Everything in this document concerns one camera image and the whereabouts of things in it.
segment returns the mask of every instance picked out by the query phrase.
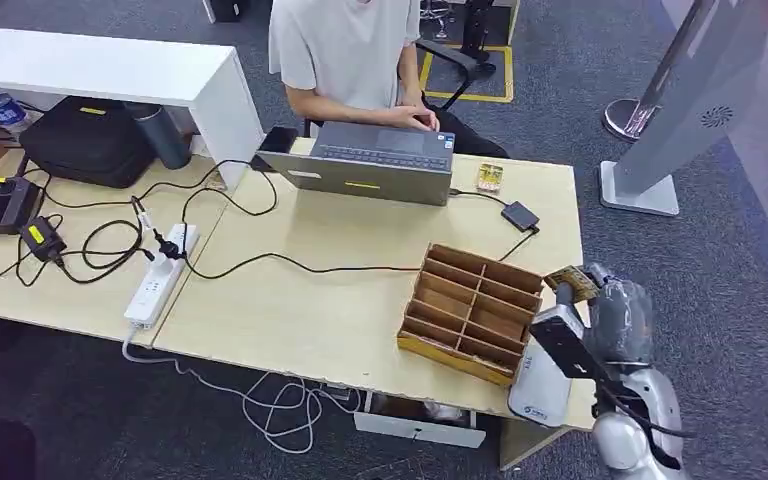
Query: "black pants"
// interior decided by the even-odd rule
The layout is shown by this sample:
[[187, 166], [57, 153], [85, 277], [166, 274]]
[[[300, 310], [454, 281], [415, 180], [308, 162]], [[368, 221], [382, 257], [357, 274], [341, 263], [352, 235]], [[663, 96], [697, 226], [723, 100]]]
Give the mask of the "black pants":
[[511, 158], [504, 148], [480, 136], [452, 113], [428, 103], [425, 100], [425, 95], [422, 96], [422, 103], [425, 104], [425, 108], [437, 115], [437, 119], [440, 120], [441, 132], [455, 134], [455, 153], [480, 157]]

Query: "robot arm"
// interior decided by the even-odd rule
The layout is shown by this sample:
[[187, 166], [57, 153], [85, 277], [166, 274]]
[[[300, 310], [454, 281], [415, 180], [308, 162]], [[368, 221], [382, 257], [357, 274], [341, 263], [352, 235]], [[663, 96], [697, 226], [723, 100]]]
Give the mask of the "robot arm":
[[565, 376], [596, 382], [593, 437], [613, 478], [689, 479], [681, 451], [692, 434], [681, 431], [672, 383], [651, 364], [650, 297], [600, 265], [582, 271], [597, 292], [589, 300], [592, 327], [573, 307], [577, 288], [560, 282], [557, 304], [535, 317], [531, 334]]

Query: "laptop keyboard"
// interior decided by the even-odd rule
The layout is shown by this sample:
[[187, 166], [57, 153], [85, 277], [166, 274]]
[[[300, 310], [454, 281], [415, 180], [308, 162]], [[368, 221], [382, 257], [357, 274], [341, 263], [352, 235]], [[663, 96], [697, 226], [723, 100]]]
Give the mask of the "laptop keyboard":
[[322, 145], [322, 157], [340, 160], [392, 165], [396, 167], [421, 168], [424, 170], [449, 171], [449, 162], [443, 158], [430, 158], [408, 153], [381, 152], [361, 148]]

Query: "chair leg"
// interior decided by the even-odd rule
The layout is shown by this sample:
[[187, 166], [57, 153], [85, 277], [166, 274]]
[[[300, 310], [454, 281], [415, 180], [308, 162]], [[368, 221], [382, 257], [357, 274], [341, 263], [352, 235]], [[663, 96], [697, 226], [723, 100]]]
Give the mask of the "chair leg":
[[472, 75], [470, 75], [469, 73], [465, 73], [465, 75], [466, 75], [466, 78], [464, 79], [464, 83], [462, 83], [460, 88], [458, 88], [458, 90], [455, 93], [453, 93], [448, 100], [446, 100], [446, 103], [444, 103], [443, 106], [440, 107], [442, 110], [448, 110], [449, 107], [451, 107], [452, 104], [454, 104], [458, 100], [458, 98], [460, 98], [460, 96], [463, 95], [466, 89], [469, 88], [470, 85], [472, 85], [472, 80], [473, 80]]

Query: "power adapter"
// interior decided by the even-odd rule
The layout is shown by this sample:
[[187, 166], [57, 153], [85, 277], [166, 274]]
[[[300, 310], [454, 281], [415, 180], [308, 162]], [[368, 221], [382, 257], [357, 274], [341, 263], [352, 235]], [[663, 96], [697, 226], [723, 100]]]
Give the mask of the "power adapter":
[[519, 202], [513, 202], [502, 209], [502, 216], [505, 220], [511, 222], [520, 232], [532, 230], [537, 227], [540, 218], [531, 210], [525, 208], [525, 205]]
[[45, 217], [36, 217], [19, 229], [22, 240], [37, 259], [47, 262], [60, 256], [66, 250], [66, 242]]

